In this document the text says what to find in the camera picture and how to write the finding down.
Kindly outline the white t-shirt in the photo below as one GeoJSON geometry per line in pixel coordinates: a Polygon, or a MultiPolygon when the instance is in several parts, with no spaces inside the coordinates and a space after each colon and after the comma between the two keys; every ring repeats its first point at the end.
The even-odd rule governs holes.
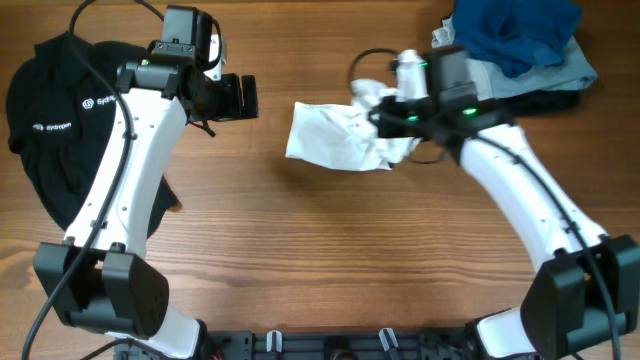
{"type": "Polygon", "coordinates": [[[369,110],[397,90],[373,79],[351,82],[349,105],[297,102],[285,156],[332,170],[390,170],[417,147],[412,137],[384,139],[367,120],[369,110]]]}

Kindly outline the black t-shirt with logo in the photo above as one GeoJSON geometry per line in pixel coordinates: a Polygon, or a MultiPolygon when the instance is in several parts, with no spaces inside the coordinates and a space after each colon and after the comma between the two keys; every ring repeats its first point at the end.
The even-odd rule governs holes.
{"type": "Polygon", "coordinates": [[[34,47],[14,74],[6,99],[8,146],[45,210],[62,229],[75,220],[92,186],[116,115],[115,97],[78,61],[83,55],[108,83],[144,48],[90,44],[63,33],[34,47]]]}

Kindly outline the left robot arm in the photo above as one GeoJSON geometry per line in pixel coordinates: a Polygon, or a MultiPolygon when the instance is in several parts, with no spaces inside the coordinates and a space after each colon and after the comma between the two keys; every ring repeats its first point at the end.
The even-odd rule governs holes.
{"type": "Polygon", "coordinates": [[[224,56],[211,15],[170,5],[161,37],[119,67],[111,136],[88,196],[64,240],[34,257],[44,313],[164,359],[222,357],[206,325],[170,304],[167,279],[145,256],[157,190],[186,126],[259,114],[255,78],[222,73],[224,56]]]}

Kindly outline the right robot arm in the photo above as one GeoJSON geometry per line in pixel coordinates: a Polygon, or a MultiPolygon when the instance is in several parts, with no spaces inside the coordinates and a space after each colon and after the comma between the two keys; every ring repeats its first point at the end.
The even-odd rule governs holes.
{"type": "Polygon", "coordinates": [[[468,359],[560,359],[621,339],[639,323],[639,247],[611,236],[563,191],[524,130],[495,98],[481,99],[460,46],[405,50],[398,89],[368,115],[383,138],[431,141],[475,179],[522,241],[534,279],[521,304],[468,325],[468,359]]]}

